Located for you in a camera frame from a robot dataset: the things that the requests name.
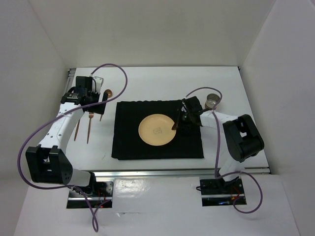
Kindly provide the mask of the aluminium left rail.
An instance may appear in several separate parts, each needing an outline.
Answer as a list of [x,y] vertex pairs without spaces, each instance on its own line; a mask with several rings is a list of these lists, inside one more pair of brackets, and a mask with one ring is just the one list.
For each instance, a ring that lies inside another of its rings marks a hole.
[[73,82],[73,79],[74,79],[74,76],[75,76],[75,72],[76,72],[76,68],[70,68],[68,70],[66,85],[65,85],[63,93],[68,92],[68,90],[72,87],[72,82]]

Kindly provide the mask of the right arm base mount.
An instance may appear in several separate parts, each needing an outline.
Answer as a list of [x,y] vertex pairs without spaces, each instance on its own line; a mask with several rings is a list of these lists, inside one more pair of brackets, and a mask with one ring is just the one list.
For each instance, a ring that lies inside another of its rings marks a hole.
[[246,205],[242,180],[238,177],[230,182],[223,179],[201,179],[196,190],[201,193],[203,207]]

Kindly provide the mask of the copper fork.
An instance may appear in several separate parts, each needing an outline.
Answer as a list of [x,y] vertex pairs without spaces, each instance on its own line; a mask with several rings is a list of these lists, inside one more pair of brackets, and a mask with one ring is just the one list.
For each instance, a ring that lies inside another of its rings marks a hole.
[[92,119],[94,118],[94,113],[89,112],[88,118],[89,118],[89,124],[88,124],[88,131],[87,131],[87,144],[89,143],[89,140],[90,140]]

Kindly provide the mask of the copper knife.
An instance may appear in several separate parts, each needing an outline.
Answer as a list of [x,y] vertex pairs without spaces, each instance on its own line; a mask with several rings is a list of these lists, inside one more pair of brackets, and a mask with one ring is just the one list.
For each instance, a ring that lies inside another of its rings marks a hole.
[[81,119],[79,119],[77,124],[76,124],[76,129],[75,129],[75,134],[74,134],[74,141],[76,141],[76,139],[77,139],[77,135],[78,135],[79,127],[80,127],[80,121],[81,121]]

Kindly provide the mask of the black cloth placemat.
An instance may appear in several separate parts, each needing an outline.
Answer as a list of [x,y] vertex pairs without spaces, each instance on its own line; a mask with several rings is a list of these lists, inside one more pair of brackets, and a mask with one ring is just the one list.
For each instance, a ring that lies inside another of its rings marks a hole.
[[147,116],[163,114],[178,118],[181,100],[122,101],[116,106],[112,157],[118,160],[203,159],[200,127],[181,123],[174,139],[163,146],[141,140],[138,127]]

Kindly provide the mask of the yellow plate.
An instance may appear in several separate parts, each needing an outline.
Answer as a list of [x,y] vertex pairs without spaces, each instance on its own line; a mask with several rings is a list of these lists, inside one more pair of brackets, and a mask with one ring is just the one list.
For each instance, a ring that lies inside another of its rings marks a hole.
[[175,122],[163,114],[153,114],[145,117],[138,126],[138,134],[143,142],[151,146],[163,146],[176,136],[172,130]]

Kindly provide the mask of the aluminium rail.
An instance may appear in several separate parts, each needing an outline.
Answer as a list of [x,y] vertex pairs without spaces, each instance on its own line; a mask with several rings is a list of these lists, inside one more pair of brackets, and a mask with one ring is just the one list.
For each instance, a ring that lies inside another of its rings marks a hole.
[[70,68],[68,70],[66,85],[65,85],[63,93],[68,92],[68,90],[72,87],[72,82],[73,82],[73,79],[74,79],[74,76],[75,76],[75,72],[76,72],[76,68]]
[[214,175],[214,169],[94,171],[98,180],[108,178],[203,177]]

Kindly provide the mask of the aluminium front rail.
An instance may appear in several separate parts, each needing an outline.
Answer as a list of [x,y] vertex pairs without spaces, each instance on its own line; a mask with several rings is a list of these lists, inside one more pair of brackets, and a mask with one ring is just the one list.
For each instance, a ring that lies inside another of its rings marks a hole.
[[214,175],[214,169],[94,171],[98,180],[108,178],[203,177]]

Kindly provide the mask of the copper spoon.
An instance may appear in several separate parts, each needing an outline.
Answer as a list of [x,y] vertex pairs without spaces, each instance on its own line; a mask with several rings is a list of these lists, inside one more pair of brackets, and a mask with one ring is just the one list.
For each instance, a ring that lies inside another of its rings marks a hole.
[[[112,95],[113,95],[113,93],[112,93],[112,91],[111,91],[110,89],[106,89],[106,90],[104,91],[104,94],[106,94],[106,95],[107,95],[107,99],[111,98],[111,97],[112,97]],[[103,114],[100,116],[99,121],[101,121],[101,120],[102,120],[102,118],[103,118]]]

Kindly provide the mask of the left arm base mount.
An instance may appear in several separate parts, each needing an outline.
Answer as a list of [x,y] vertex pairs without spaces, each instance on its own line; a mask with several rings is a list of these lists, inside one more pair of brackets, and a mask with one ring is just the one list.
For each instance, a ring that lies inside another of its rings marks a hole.
[[[92,193],[86,194],[92,208],[111,208],[113,202],[114,182],[112,180],[97,182]],[[70,190],[67,209],[88,208],[88,203],[78,190]]]

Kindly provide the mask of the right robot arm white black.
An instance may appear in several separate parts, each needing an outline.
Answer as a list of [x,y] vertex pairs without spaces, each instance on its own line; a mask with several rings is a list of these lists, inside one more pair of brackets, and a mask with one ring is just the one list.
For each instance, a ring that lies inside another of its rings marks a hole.
[[[221,98],[208,98],[205,107],[194,96],[181,100],[178,117],[173,130],[188,129],[191,126],[207,127],[217,131],[217,154],[215,160],[215,188],[227,192],[244,169],[243,163],[264,149],[264,141],[251,116],[231,116],[215,111]],[[229,157],[219,168],[221,138],[226,141]]]

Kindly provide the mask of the metal cup copper base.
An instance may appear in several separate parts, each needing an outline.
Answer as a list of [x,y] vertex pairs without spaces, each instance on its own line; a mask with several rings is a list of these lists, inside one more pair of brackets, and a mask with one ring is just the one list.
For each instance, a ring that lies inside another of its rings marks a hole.
[[214,93],[210,93],[206,97],[205,108],[209,110],[215,110],[220,101],[221,101],[220,96]]

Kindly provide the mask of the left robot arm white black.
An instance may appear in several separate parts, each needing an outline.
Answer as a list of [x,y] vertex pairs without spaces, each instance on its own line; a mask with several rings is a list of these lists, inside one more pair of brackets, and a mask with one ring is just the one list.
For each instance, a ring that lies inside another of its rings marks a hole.
[[86,196],[97,192],[95,175],[74,169],[66,156],[71,134],[85,112],[104,114],[108,95],[101,93],[102,77],[77,76],[75,86],[61,98],[58,116],[36,147],[28,147],[26,159],[33,182],[76,185]]

